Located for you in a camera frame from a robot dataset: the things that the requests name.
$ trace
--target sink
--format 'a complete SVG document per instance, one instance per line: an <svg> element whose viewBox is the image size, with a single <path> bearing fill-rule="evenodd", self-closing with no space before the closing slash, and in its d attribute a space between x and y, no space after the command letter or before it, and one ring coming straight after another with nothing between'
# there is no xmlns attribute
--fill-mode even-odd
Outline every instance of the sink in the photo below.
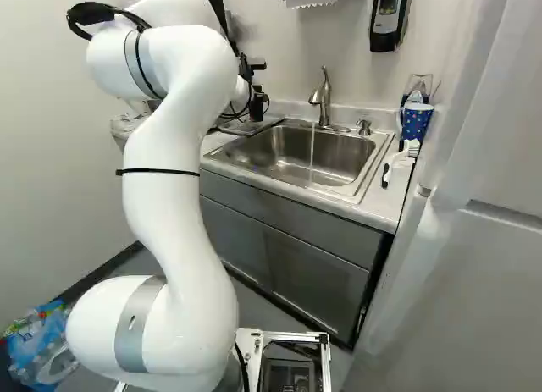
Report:
<svg viewBox="0 0 542 392"><path fill-rule="evenodd" d="M311 172L312 124L288 119L206 157L296 186L353 196L387 137L380 132L365 137L317 127Z"/></svg>

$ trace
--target running water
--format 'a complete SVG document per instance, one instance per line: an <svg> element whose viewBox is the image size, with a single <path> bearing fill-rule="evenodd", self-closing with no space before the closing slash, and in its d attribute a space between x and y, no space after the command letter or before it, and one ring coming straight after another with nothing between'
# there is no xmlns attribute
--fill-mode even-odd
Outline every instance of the running water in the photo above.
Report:
<svg viewBox="0 0 542 392"><path fill-rule="evenodd" d="M308 170L308 186L312 186L312 157L314 155L314 130L316 123L311 123L312 129L311 129L311 162L309 164L309 170Z"/></svg>

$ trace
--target gray cabinet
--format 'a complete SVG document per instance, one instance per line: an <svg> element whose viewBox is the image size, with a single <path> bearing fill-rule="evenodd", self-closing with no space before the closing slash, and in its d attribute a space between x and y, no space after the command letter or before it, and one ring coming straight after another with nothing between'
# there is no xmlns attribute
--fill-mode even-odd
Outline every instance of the gray cabinet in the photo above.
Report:
<svg viewBox="0 0 542 392"><path fill-rule="evenodd" d="M265 190L201 171L200 192L248 217L370 270L384 234Z"/></svg>
<svg viewBox="0 0 542 392"><path fill-rule="evenodd" d="M265 290L272 291L262 227L251 218L200 196L203 222L218 255Z"/></svg>
<svg viewBox="0 0 542 392"><path fill-rule="evenodd" d="M350 342L368 271L205 196L200 199L209 238L227 266Z"/></svg>
<svg viewBox="0 0 542 392"><path fill-rule="evenodd" d="M274 292L348 342L368 272L276 229L264 234Z"/></svg>

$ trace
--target faucet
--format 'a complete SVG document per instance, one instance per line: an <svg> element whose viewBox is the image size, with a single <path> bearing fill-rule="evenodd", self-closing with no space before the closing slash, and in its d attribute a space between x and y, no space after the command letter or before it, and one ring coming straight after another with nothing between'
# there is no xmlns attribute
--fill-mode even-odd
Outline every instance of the faucet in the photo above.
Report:
<svg viewBox="0 0 542 392"><path fill-rule="evenodd" d="M329 112L331 108L331 84L329 83L328 70L322 66L324 72L324 82L320 87L317 87L308 98L309 104L313 106L320 105L320 119L318 125L320 127L329 126Z"/></svg>
<svg viewBox="0 0 542 392"><path fill-rule="evenodd" d="M371 121L368 119L360 119L356 122L356 125L360 127L359 135L361 136L370 136L373 133L371 131Z"/></svg>

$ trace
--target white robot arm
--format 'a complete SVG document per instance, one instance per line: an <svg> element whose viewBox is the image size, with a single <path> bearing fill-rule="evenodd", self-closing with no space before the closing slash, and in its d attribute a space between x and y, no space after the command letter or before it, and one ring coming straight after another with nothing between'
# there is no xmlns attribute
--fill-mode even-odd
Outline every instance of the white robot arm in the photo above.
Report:
<svg viewBox="0 0 542 392"><path fill-rule="evenodd" d="M121 174L128 223L166 279L94 286L71 312L67 339L83 365L106 377L211 392L230 360L237 300L203 226L200 145L243 84L208 0L143 0L129 11L155 28L140 34L117 15L92 37L87 62L110 94L165 97L129 138Z"/></svg>

